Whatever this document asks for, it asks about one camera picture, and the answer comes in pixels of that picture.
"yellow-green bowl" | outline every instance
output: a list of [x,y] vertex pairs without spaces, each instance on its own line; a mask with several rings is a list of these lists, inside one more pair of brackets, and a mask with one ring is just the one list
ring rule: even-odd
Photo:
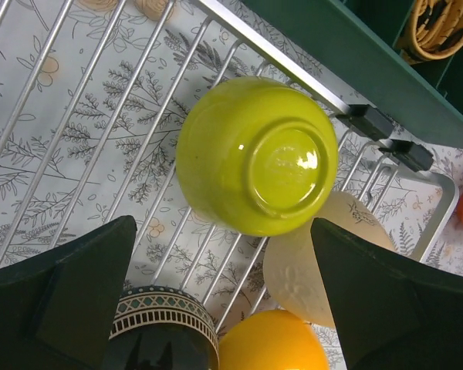
[[240,77],[210,90],[184,122],[177,177],[194,210],[243,234],[284,234],[322,206],[336,177],[333,125],[308,96]]

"floral patterned tablecloth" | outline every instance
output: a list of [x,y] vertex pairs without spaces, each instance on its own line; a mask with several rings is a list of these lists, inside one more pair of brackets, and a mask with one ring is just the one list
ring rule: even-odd
[[[74,3],[42,67],[0,159],[0,245],[8,230],[8,224],[46,151],[52,133],[103,34],[114,2],[115,0],[79,0]],[[365,102],[358,92],[346,86],[327,68],[249,11],[241,2],[222,2],[342,99],[348,103]],[[61,5],[60,0],[12,2],[0,29],[0,134],[42,50]],[[89,182],[77,202],[74,215],[62,233],[62,242],[72,240],[103,222],[113,202],[113,195],[124,179],[124,172],[132,164],[141,141],[149,130],[178,66],[182,63],[204,18],[204,14],[188,0],[177,2],[174,14],[158,38],[155,50],[147,59],[144,71],[123,107],[116,127],[110,134]],[[86,162],[90,160],[94,148],[100,141],[110,114],[132,76],[134,65],[155,24],[136,9],[132,0],[127,2],[85,94],[63,133],[63,140],[50,160],[46,175],[8,249],[5,264],[13,264],[31,257],[48,246],[60,217],[72,199]],[[226,52],[234,41],[234,36],[226,29],[216,23],[211,24],[195,57],[191,60],[183,83],[177,88],[174,98],[157,125],[117,214],[133,214],[139,223],[145,218],[174,159],[178,132],[185,116],[214,81]],[[261,57],[250,48],[242,46],[231,60],[225,77],[252,74],[261,62]],[[267,69],[265,75],[284,82],[287,80],[275,68]],[[344,131],[343,125],[333,123],[337,134],[341,135]],[[394,135],[411,137],[399,126]],[[355,154],[362,145],[363,140],[357,136],[352,135],[347,140],[341,152],[337,186],[346,176]],[[453,177],[463,189],[463,150],[443,146],[427,147],[434,154],[434,170]],[[373,155],[371,151],[367,153],[368,157]],[[354,193],[360,191],[363,178],[367,178],[369,172],[370,166],[362,162],[354,181],[350,183],[349,190]],[[376,196],[381,190],[382,185],[379,184],[374,188],[372,195]],[[440,195],[441,190],[435,187],[402,180],[394,182],[377,211],[377,217],[390,233],[400,253],[411,252]],[[187,204],[176,180],[173,179],[133,257],[127,275],[127,287],[148,284],[186,208]],[[198,215],[191,214],[158,284],[180,284],[209,227],[210,225]],[[202,297],[234,237],[235,233],[226,229],[217,229],[214,232],[209,248],[191,277],[189,292],[198,298]],[[215,317],[223,312],[229,302],[230,295],[257,244],[258,241],[254,238],[244,238],[225,268],[207,306]],[[463,230],[456,219],[451,219],[427,262],[440,269],[463,275]],[[262,285],[262,262],[259,258],[245,282],[238,303],[220,330],[221,333],[248,314]],[[274,306],[274,302],[265,299],[260,309]],[[344,368],[336,333],[327,328],[316,328],[316,331],[332,368]]]

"black plastic clip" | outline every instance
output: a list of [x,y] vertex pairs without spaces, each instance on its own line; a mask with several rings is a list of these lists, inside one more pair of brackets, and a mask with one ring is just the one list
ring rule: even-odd
[[378,141],[387,139],[392,134],[393,121],[378,108],[368,104],[353,104],[350,108],[349,115],[339,115],[336,118],[359,135]]
[[391,140],[389,148],[380,148],[382,153],[390,153],[394,158],[414,172],[428,171],[434,163],[434,156],[420,144],[406,140]]

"metal rack wire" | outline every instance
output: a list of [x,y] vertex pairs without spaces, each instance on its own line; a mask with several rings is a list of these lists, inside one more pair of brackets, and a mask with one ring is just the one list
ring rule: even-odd
[[[83,192],[83,188],[86,185],[86,182],[90,177],[90,174],[92,173],[93,169],[96,166],[96,161],[98,160],[101,154],[101,151],[103,150],[103,146],[106,140],[108,139],[108,136],[110,135],[110,132],[112,128],[114,127],[115,122],[117,121],[117,118],[119,117],[122,111],[123,105],[125,101],[127,100],[127,97],[129,96],[130,91],[134,87],[134,84],[137,82],[137,78],[139,77],[140,72],[143,69],[144,63],[146,62],[148,56],[150,55],[151,51],[154,48],[155,42],[157,41],[157,37],[160,35],[161,30],[164,27],[164,22],[166,18],[168,18],[169,14],[171,13],[171,10],[175,4],[175,1],[176,0],[170,0],[168,2],[167,7],[165,8],[163,15],[161,17],[161,20],[157,23],[151,37],[149,38],[149,41],[145,49],[143,50],[139,58],[139,61],[134,67],[134,73],[131,76],[130,81],[127,83],[127,87],[122,93],[120,100],[117,103],[117,106],[115,107],[113,114],[110,117],[110,120],[106,125],[105,130],[103,131],[103,135],[101,136],[99,144],[97,145],[96,149],[93,152],[91,160],[86,165],[86,169],[84,170],[83,175],[80,178],[79,184],[77,188],[75,189],[75,192],[72,196],[71,201],[69,202],[67,208],[65,209],[65,214],[62,217],[62,220],[59,222],[59,226],[57,227],[56,232],[53,234],[53,237],[49,244],[48,249],[53,248],[57,245],[62,231],[68,224],[71,214],[73,212],[73,209],[76,205],[76,202],[79,199],[79,196],[81,195],[81,193]],[[7,9],[9,5],[11,4],[11,2],[12,0],[2,0],[0,4],[0,25],[2,23],[3,18],[6,15]],[[11,220],[10,228],[8,229],[5,239],[3,241],[3,244],[0,247],[0,266],[1,266],[1,263],[3,262],[7,248],[12,241],[14,233],[16,232],[18,226],[20,225],[21,219],[23,218],[24,213],[27,210],[29,202],[31,201],[31,199],[33,198],[35,194],[35,191],[39,185],[39,182],[42,179],[42,175],[45,173],[46,167],[48,166],[48,162],[50,161],[50,159],[52,158],[52,155],[56,151],[56,147],[59,141],[61,140],[62,133],[64,129],[66,128],[66,125],[69,122],[69,118],[73,114],[73,110],[75,109],[77,103],[79,102],[79,99],[81,98],[83,91],[88,81],[90,80],[91,74],[93,73],[93,70],[96,64],[98,63],[98,60],[100,59],[103,53],[103,50],[109,40],[110,33],[113,31],[113,28],[117,23],[117,20],[122,14],[123,7],[125,6],[126,2],[127,0],[119,0],[117,7],[113,11],[110,22],[108,23],[103,33],[103,36],[101,37],[96,47],[96,50],[94,51],[88,65],[86,66],[85,72],[83,73],[83,77],[79,81],[75,89],[75,92],[72,95],[72,99],[70,100],[70,103],[67,106],[66,111],[62,119],[60,120],[59,125],[56,128],[55,134],[49,143],[45,156],[42,158],[42,161],[39,164],[39,167],[29,184],[29,188],[27,189],[24,199],[21,202],[19,208],[17,209],[13,217],[13,220]],[[348,106],[344,101],[342,101],[342,99],[338,98],[329,89],[327,89],[322,83],[320,83],[316,78],[314,78],[309,73],[307,73],[305,70],[303,70],[300,66],[295,64],[286,55],[282,54],[278,49],[275,48],[275,46],[267,42],[263,37],[261,37],[252,28],[247,26],[243,21],[241,21],[239,18],[233,15],[229,10],[227,10],[226,7],[221,5],[217,0],[194,0],[194,3],[201,10],[203,10],[208,15],[208,17],[201,24],[201,27],[199,28],[197,35],[195,36],[193,42],[191,43],[191,47],[188,50],[188,54],[185,60],[181,63],[181,67],[177,71],[177,74],[175,75],[173,79],[173,82],[167,92],[167,95],[164,97],[163,104],[161,105],[160,110],[157,112],[157,115],[154,117],[152,126],[147,132],[147,135],[145,136],[144,141],[141,143],[140,149],[135,157],[135,160],[133,161],[130,169],[127,171],[126,177],[123,180],[123,183],[120,189],[117,191],[115,199],[108,211],[108,214],[104,220],[104,223],[107,223],[110,220],[112,220],[113,216],[116,214],[117,209],[119,208],[120,203],[122,202],[123,196],[127,191],[127,188],[130,183],[130,179],[133,176],[138,163],[143,157],[144,151],[146,150],[148,144],[150,143],[150,139],[153,136],[158,123],[161,121],[162,116],[164,115],[164,111],[168,106],[168,103],[171,101],[171,98],[174,95],[176,88],[181,83],[181,80],[192,59],[192,56],[194,52],[196,51],[197,47],[199,46],[199,42],[202,40],[204,34],[208,30],[208,26],[212,22],[218,22],[220,25],[224,26],[228,31],[233,33],[238,38],[238,41],[235,42],[233,46],[229,49],[228,54],[226,55],[226,58],[222,64],[222,67],[218,72],[217,78],[212,84],[212,86],[216,86],[221,81],[221,79],[223,78],[225,74],[225,71],[228,68],[228,64],[232,60],[232,57],[234,56],[235,52],[238,50],[239,46],[241,44],[246,44],[249,47],[253,48],[259,55],[264,57],[264,62],[259,66],[259,68],[257,69],[255,73],[257,76],[260,76],[261,74],[263,74],[265,69],[267,69],[269,66],[275,66],[281,69],[290,78],[289,85],[292,85],[294,82],[298,83],[307,92],[311,93],[314,99],[319,99],[320,101],[325,103],[329,108],[331,108],[334,111],[334,114],[338,114],[338,113],[349,114],[350,113],[350,106]],[[0,157],[2,155],[2,151],[5,148],[8,137],[11,135],[16,123],[18,122],[22,108],[24,107],[29,97],[29,93],[31,92],[33,84],[35,83],[35,81],[37,80],[39,76],[41,68],[46,60],[46,57],[48,56],[48,52],[51,49],[51,46],[53,45],[53,43],[55,42],[56,36],[58,35],[59,30],[61,29],[72,4],[73,4],[73,0],[64,1],[63,6],[60,9],[60,12],[55,20],[54,26],[51,28],[48,34],[48,38],[45,41],[45,44],[42,47],[42,50],[39,53],[39,56],[35,62],[34,68],[32,69],[27,79],[27,82],[22,89],[22,93],[20,94],[17,100],[17,103],[15,104],[15,108],[12,110],[10,118],[5,125],[3,134],[0,138]],[[340,145],[339,145],[340,150],[343,147],[344,143],[346,142],[346,138],[350,134],[351,134],[351,131],[347,130],[345,134],[343,135],[343,137],[341,138]],[[358,153],[358,156],[355,162],[353,163],[353,167],[351,168],[345,180],[343,181],[341,190],[346,189],[348,183],[353,177],[353,174],[355,173],[357,166],[359,165],[360,161],[363,159],[365,152],[369,148],[372,148],[374,146],[388,148],[390,147],[390,145],[391,145],[390,140],[380,140],[378,142],[367,142],[362,147],[362,150]],[[175,163],[171,165],[169,174],[167,175],[166,180],[163,182],[162,187],[160,188],[154,202],[150,206],[150,209],[147,212],[147,216],[139,229],[134,251],[137,245],[139,245],[139,243],[141,242],[141,239],[144,236],[146,229],[157,210],[158,204],[163,199],[165,191],[168,188],[172,180],[174,172],[175,172]],[[433,184],[433,185],[439,186],[443,190],[442,191],[443,196],[441,198],[441,201],[436,207],[435,212],[433,213],[431,219],[429,220],[427,226],[425,227],[424,232],[421,235],[420,240],[417,242],[417,246],[415,247],[413,254],[411,255],[411,258],[421,261],[426,258],[427,252],[434,245],[436,238],[438,237],[439,233],[441,232],[448,218],[451,216],[451,213],[458,200],[458,188],[455,186],[454,182],[449,177],[446,177],[445,175],[442,175],[439,173],[432,173],[432,172],[415,173],[409,170],[408,168],[406,168],[405,165],[398,163],[395,160],[389,159],[386,155],[380,155],[379,159],[373,163],[373,166],[371,167],[370,175],[365,185],[363,186],[363,189],[358,194],[359,200],[363,200],[367,194],[371,194],[373,187],[381,179],[384,172],[389,173],[389,176],[387,176],[387,182],[384,184],[384,187],[382,189],[380,196],[376,200],[374,200],[372,204],[371,210],[373,212],[375,212],[377,208],[381,205],[381,201],[383,200],[391,184],[395,181],[397,177],[408,179],[408,180],[413,180],[417,182],[422,182],[422,183]],[[191,208],[188,207],[187,210],[184,212],[179,224],[176,226],[176,230],[173,236],[171,237],[169,244],[166,247],[166,251],[164,252],[164,255],[161,258],[161,262],[157,266],[157,269],[154,272],[154,275],[152,276],[152,279],[150,282],[151,284],[157,283],[157,280],[160,277],[162,270],[164,269],[167,258],[170,256],[171,250],[176,244],[177,239],[179,238],[181,231],[184,228],[184,225],[186,224],[186,222],[188,221],[190,215],[191,215]],[[193,261],[191,262],[191,266],[188,269],[188,272],[186,273],[186,275],[184,276],[180,284],[180,287],[179,287],[180,289],[184,290],[187,287],[188,282],[192,274],[194,273],[194,270],[196,266],[198,265],[200,258],[202,257],[203,253],[206,251],[208,243],[211,239],[212,234],[215,232],[216,227],[217,226],[213,224],[210,227],[207,234],[205,235],[203,241],[201,242],[198,248],[197,253],[194,256]],[[234,254],[235,249],[238,246],[238,242],[241,240],[241,238],[242,238],[242,235],[238,234],[236,238],[234,239],[234,241],[231,243],[230,248],[226,252],[226,255],[224,256],[221,262],[221,265],[218,269],[217,274],[213,278],[210,286],[208,287],[206,293],[204,294],[204,297],[201,299],[201,302],[203,304],[206,304],[209,298],[211,297],[213,290],[215,289],[216,284],[218,283],[218,280],[221,277],[221,274],[223,273],[225,269],[226,264],[228,263],[230,257]],[[245,283],[245,280],[250,270],[252,269],[252,267],[254,266],[254,263],[259,258],[259,255],[261,254],[262,249],[265,247],[267,240],[268,240],[267,237],[264,237],[261,239],[259,245],[257,246],[255,250],[255,253],[250,258],[248,265],[244,271],[244,274],[242,275],[242,279],[239,281],[239,283],[235,287],[234,293],[231,295],[229,303],[227,304],[226,309],[224,310],[222,316],[220,317],[216,325],[217,330],[219,330],[219,328],[223,325],[228,313],[230,312],[230,309],[232,308],[232,305],[234,304],[236,298],[238,297],[240,293],[240,290],[242,289],[243,284]],[[266,287],[262,287],[257,298],[252,304],[252,308],[250,312],[248,313],[249,315],[252,314],[257,309],[260,301],[265,296],[265,293],[266,293]]]

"dish rack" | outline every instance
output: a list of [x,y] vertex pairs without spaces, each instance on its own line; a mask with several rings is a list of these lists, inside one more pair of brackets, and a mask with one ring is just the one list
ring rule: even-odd
[[[42,175],[45,173],[46,167],[48,166],[48,162],[56,151],[56,146],[61,140],[62,132],[66,128],[66,125],[69,122],[69,118],[73,114],[73,111],[76,108],[79,99],[81,98],[81,95],[83,94],[83,90],[86,87],[88,81],[90,80],[91,74],[99,58],[102,55],[104,47],[110,37],[110,33],[112,32],[113,27],[117,23],[117,19],[122,14],[123,7],[126,4],[126,2],[127,0],[120,0],[119,4],[114,9],[113,15],[108,23],[108,26],[106,27],[103,36],[101,37],[99,44],[91,57],[89,64],[86,66],[83,73],[83,77],[81,78],[77,88],[73,92],[72,99],[70,100],[69,105],[66,107],[66,111],[63,115],[63,118],[61,119],[61,122],[59,123],[58,128],[55,131],[49,143],[48,148],[46,149],[45,156],[39,164],[39,167],[34,177],[28,184],[29,188],[24,196],[24,199],[18,206],[16,213],[10,218],[10,226],[6,232],[3,244],[0,247],[0,267],[2,265],[2,262],[4,261],[7,248],[10,245],[11,240],[18,229],[18,226],[28,207],[28,204],[33,199],[36,188],[38,187],[39,182],[42,179]],[[76,202],[79,199],[80,194],[83,192],[83,188],[86,185],[86,182],[90,177],[90,174],[96,166],[96,160],[98,159],[98,157],[101,154],[101,151],[103,150],[103,145],[108,139],[110,131],[115,125],[116,120],[122,111],[123,104],[129,96],[131,89],[137,83],[137,78],[140,75],[144,63],[150,56],[151,50],[153,49],[155,42],[157,41],[157,37],[160,35],[164,27],[164,21],[171,13],[172,7],[175,5],[175,2],[176,0],[170,0],[167,3],[161,20],[157,23],[152,35],[149,38],[149,42],[145,46],[140,56],[138,63],[134,66],[134,73],[130,78],[130,81],[127,83],[127,87],[125,91],[122,93],[117,105],[114,107],[113,115],[110,117],[110,120],[108,121],[106,128],[103,131],[103,135],[101,136],[99,144],[93,152],[91,160],[86,165],[86,169],[84,170],[83,175],[80,178],[79,185],[75,189],[71,201],[69,202],[69,205],[65,209],[65,214],[59,222],[59,226],[57,227],[56,232],[52,235],[48,249],[55,247],[59,243],[62,231],[64,230],[65,226],[69,224],[69,219],[72,216],[72,212],[74,207],[76,206]],[[2,0],[0,4],[0,25],[4,17],[6,16],[7,9],[11,3],[12,0]],[[60,12],[56,18],[55,24],[51,28],[48,38],[44,43],[44,46],[40,50],[35,65],[32,68],[27,82],[22,89],[22,93],[19,99],[17,100],[17,103],[15,104],[15,108],[11,112],[10,120],[4,126],[3,134],[0,137],[0,157],[2,155],[3,149],[6,146],[9,136],[12,134],[15,124],[18,122],[19,116],[21,115],[22,109],[29,97],[32,87],[34,86],[34,83],[39,76],[39,73],[41,71],[43,63],[46,60],[48,52],[51,49],[56,39],[56,36],[59,34],[59,30],[61,29],[62,24],[65,21],[66,16],[68,15],[69,8],[72,6],[73,3],[74,0],[64,1],[63,6],[60,9]],[[391,184],[394,183],[394,181],[398,178],[409,181],[416,181],[419,183],[426,183],[440,187],[442,189],[441,201],[435,208],[435,211],[431,215],[431,218],[428,221],[427,225],[422,230],[421,237],[418,240],[416,247],[410,256],[411,258],[417,261],[425,261],[427,255],[430,253],[431,248],[433,247],[435,241],[438,238],[438,235],[440,234],[444,225],[451,216],[455,208],[455,205],[458,201],[458,188],[456,187],[452,179],[440,173],[435,173],[431,171],[420,171],[419,169],[422,161],[420,161],[419,158],[424,158],[425,160],[431,158],[429,157],[428,153],[423,149],[423,147],[409,142],[400,142],[398,140],[388,139],[387,136],[390,132],[386,135],[384,134],[384,130],[387,131],[387,123],[390,123],[390,121],[388,121],[384,117],[384,115],[380,114],[380,112],[371,107],[347,105],[344,101],[342,101],[342,99],[340,99],[328,88],[326,88],[322,83],[320,83],[315,77],[311,76],[308,72],[306,72],[300,66],[295,64],[291,59],[289,59],[275,46],[273,46],[273,44],[266,41],[256,31],[254,31],[251,27],[246,25],[241,19],[235,16],[231,11],[229,11],[226,7],[220,4],[217,0],[194,0],[194,4],[197,7],[199,7],[202,11],[204,11],[208,17],[204,22],[202,22],[194,40],[191,42],[188,54],[186,55],[184,61],[181,63],[181,67],[177,71],[175,77],[172,79],[171,87],[167,92],[167,95],[164,97],[164,102],[161,106],[161,109],[159,110],[159,112],[157,112],[157,115],[154,117],[152,125],[148,130],[147,135],[144,138],[144,141],[142,142],[138,154],[136,155],[135,161],[133,162],[131,168],[127,170],[126,177],[120,189],[115,194],[114,201],[110,209],[108,210],[108,213],[104,218],[103,222],[106,223],[113,219],[113,216],[115,215],[117,209],[123,201],[123,195],[126,193],[127,187],[130,183],[130,179],[133,176],[135,169],[137,168],[137,164],[141,160],[144,154],[144,150],[149,144],[158,122],[162,119],[165,108],[171,101],[171,97],[173,96],[176,88],[182,82],[186,68],[188,67],[189,62],[191,61],[193,53],[198,48],[199,42],[202,40],[204,34],[208,30],[208,26],[212,22],[218,22],[230,33],[235,35],[238,41],[236,41],[235,44],[233,44],[233,46],[229,49],[228,54],[226,55],[226,58],[218,73],[218,76],[212,84],[213,86],[216,86],[223,78],[228,64],[232,60],[233,55],[235,54],[235,52],[237,52],[240,45],[246,44],[248,47],[254,49],[259,55],[261,55],[264,58],[262,64],[255,71],[255,74],[257,76],[263,74],[265,69],[269,68],[270,66],[277,67],[290,78],[288,82],[289,85],[294,87],[298,86],[303,92],[311,94],[315,100],[319,100],[321,103],[326,105],[327,109],[330,109],[331,118],[339,118],[348,125],[345,134],[343,135],[343,137],[341,137],[339,142],[340,150],[343,149],[343,145],[346,143],[350,135],[356,135],[356,133],[365,133],[366,136],[372,138],[367,140],[367,142],[362,146],[361,151],[357,154],[357,157],[355,158],[353,165],[348,171],[347,176],[340,184],[340,190],[347,189],[356,171],[356,168],[361,163],[364,163],[364,166],[366,166],[366,168],[369,168],[370,172],[361,191],[358,193],[357,196],[360,200],[365,200],[365,204],[368,204],[369,208],[373,212],[375,212],[381,205],[381,202],[387,194],[387,191],[390,189]],[[366,161],[364,157],[367,154],[367,151],[370,150],[372,150],[377,155],[377,158],[375,160]],[[174,172],[175,162],[173,162],[173,164],[171,165],[166,180],[163,182],[159,192],[157,193],[157,196],[154,199],[154,202],[150,205],[145,220],[139,227],[135,247],[133,249],[134,252],[136,250],[137,245],[139,245],[139,243],[141,242],[141,239],[143,238],[146,229],[150,224],[151,219],[155,215],[158,205],[164,198],[165,191],[171,183],[172,177],[174,176]],[[376,185],[376,183],[380,183],[381,181],[383,181],[384,184],[381,187],[381,191],[379,192],[378,196],[375,197],[373,195],[374,186]],[[171,254],[171,250],[177,243],[177,240],[180,237],[184,225],[186,224],[190,216],[191,208],[188,207],[186,211],[183,213],[180,222],[178,223],[178,225],[176,225],[176,229],[173,233],[173,236],[171,237],[169,244],[166,246],[166,250],[161,258],[161,262],[157,266],[156,271],[150,279],[150,284],[157,283],[157,280],[160,277],[161,272],[165,268],[165,263],[167,262],[167,259]],[[191,278],[191,275],[194,273],[195,268],[198,266],[199,260],[203,257],[203,254],[206,251],[206,247],[209,244],[211,236],[216,231],[217,227],[217,225],[211,225],[204,239],[201,241],[200,247],[193,257],[191,266],[181,281],[179,287],[180,289],[184,290],[188,286],[188,282]],[[230,248],[226,251],[224,258],[222,259],[221,264],[219,265],[217,274],[210,283],[204,296],[200,298],[201,302],[204,305],[208,303],[209,298],[213,294],[216,284],[218,283],[218,280],[220,279],[226,264],[230,260],[230,257],[236,252],[238,243],[241,240],[241,238],[243,238],[243,236],[241,234],[237,234],[236,238],[231,243]],[[242,289],[242,286],[245,283],[248,274],[254,266],[254,263],[258,260],[263,248],[266,247],[267,241],[268,238],[263,237],[259,241],[259,244],[255,249],[255,252],[248,260],[247,267],[242,277],[240,278],[238,285],[235,287],[235,290],[231,294],[229,302],[226,305],[224,311],[222,312],[221,317],[217,320],[217,330],[219,330],[222,327],[228,313],[230,312],[230,309],[232,308],[232,305],[234,304],[235,300],[240,294],[240,290]],[[252,308],[248,313],[249,315],[257,309],[261,300],[265,297],[266,292],[266,287],[263,286],[252,304]]]

